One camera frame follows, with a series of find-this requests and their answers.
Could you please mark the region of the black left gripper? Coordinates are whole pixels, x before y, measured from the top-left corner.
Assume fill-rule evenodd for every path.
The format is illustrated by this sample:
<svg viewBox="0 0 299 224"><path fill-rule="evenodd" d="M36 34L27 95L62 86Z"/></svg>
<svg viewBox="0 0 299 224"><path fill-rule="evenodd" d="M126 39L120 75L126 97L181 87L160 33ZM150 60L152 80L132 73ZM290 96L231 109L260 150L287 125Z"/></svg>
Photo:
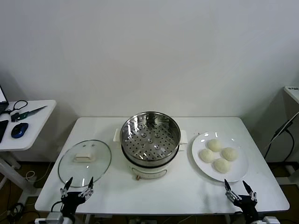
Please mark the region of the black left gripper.
<svg viewBox="0 0 299 224"><path fill-rule="evenodd" d="M60 189L61 201L63 203L61 212L63 216L74 216L77 207L84 204L93 194L93 177L91 178L88 187L81 193L68 193L72 180L73 177L71 177L64 187Z"/></svg>

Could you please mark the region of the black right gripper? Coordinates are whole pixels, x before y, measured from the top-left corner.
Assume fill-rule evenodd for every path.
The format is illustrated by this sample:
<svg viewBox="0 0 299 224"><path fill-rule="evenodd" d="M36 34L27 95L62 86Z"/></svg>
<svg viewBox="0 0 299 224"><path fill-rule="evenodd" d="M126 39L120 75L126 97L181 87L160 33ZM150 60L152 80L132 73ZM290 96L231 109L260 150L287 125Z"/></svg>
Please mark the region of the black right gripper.
<svg viewBox="0 0 299 224"><path fill-rule="evenodd" d="M238 196L236 193L232 191L226 179L224 179L224 184L226 189L225 195L231 202L233 202L233 205L241 208L244 217L258 218L258 212L255 208L257 204L256 192L254 192L252 188L245 181L243 181L243 185L249 196L245 196L245 195Z"/></svg>

